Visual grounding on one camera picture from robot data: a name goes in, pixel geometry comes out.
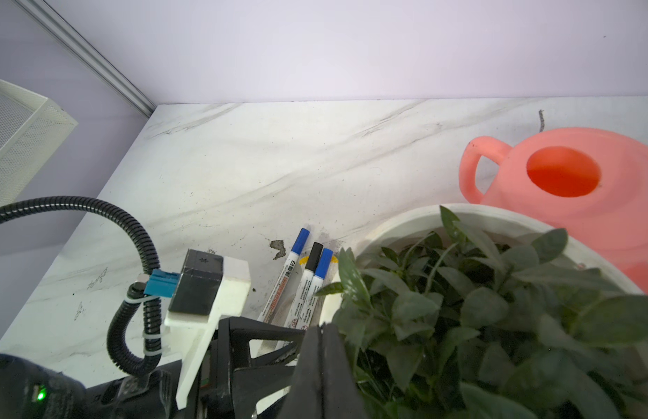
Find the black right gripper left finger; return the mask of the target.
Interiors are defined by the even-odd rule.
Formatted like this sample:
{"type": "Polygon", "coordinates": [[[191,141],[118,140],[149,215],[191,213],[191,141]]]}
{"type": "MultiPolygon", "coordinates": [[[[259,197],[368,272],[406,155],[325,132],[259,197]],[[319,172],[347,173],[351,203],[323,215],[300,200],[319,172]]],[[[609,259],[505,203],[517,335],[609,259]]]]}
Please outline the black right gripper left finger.
{"type": "Polygon", "coordinates": [[[278,418],[323,417],[322,335],[319,326],[309,328],[306,332],[290,389],[278,418]]]}

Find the white marker pen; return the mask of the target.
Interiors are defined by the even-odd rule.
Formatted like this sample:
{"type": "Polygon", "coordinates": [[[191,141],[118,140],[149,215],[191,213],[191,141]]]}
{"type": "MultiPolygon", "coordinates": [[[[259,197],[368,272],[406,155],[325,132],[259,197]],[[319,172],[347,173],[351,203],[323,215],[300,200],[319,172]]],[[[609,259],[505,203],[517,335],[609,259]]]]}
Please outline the white marker pen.
{"type": "Polygon", "coordinates": [[[289,308],[289,311],[287,313],[287,319],[284,322],[285,328],[296,328],[301,310],[303,309],[304,305],[306,305],[308,290],[315,274],[316,267],[319,263],[322,251],[323,245],[321,243],[315,242],[311,248],[310,254],[308,255],[308,261],[301,275],[299,286],[297,288],[296,294],[294,295],[291,307],[289,308]]]}
{"type": "Polygon", "coordinates": [[[324,249],[320,256],[319,263],[316,267],[315,274],[311,281],[310,288],[308,290],[308,298],[306,305],[301,310],[301,314],[298,319],[296,328],[299,330],[306,330],[315,313],[315,307],[317,303],[317,297],[315,296],[324,284],[324,280],[327,277],[327,272],[333,258],[334,252],[331,249],[324,249]]]}
{"type": "Polygon", "coordinates": [[[288,281],[291,278],[296,265],[298,265],[303,248],[308,242],[309,235],[310,230],[308,230],[307,228],[301,228],[291,247],[291,250],[289,251],[289,253],[287,253],[287,258],[284,265],[282,266],[280,275],[276,279],[271,293],[269,293],[268,295],[266,304],[259,314],[258,321],[264,323],[270,323],[272,321],[276,308],[278,307],[278,303],[280,302],[280,298],[287,287],[288,281]]]}

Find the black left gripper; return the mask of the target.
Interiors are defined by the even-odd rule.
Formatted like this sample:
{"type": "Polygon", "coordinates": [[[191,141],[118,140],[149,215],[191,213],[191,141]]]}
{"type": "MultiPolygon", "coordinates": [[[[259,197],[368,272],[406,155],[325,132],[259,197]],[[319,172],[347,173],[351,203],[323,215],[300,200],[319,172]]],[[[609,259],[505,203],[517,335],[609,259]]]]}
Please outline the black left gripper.
{"type": "Polygon", "coordinates": [[[256,404],[289,384],[304,331],[226,318],[177,406],[184,363],[86,388],[26,359],[0,354],[0,418],[253,418],[256,404]]]}

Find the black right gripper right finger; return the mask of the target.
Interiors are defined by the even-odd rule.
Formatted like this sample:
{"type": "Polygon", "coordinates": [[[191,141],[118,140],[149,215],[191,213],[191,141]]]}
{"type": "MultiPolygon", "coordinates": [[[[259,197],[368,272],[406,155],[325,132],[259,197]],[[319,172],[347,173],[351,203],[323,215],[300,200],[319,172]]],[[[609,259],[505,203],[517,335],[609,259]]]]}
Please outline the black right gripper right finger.
{"type": "Polygon", "coordinates": [[[327,419],[367,418],[346,349],[333,324],[322,328],[322,414],[327,419]]]}

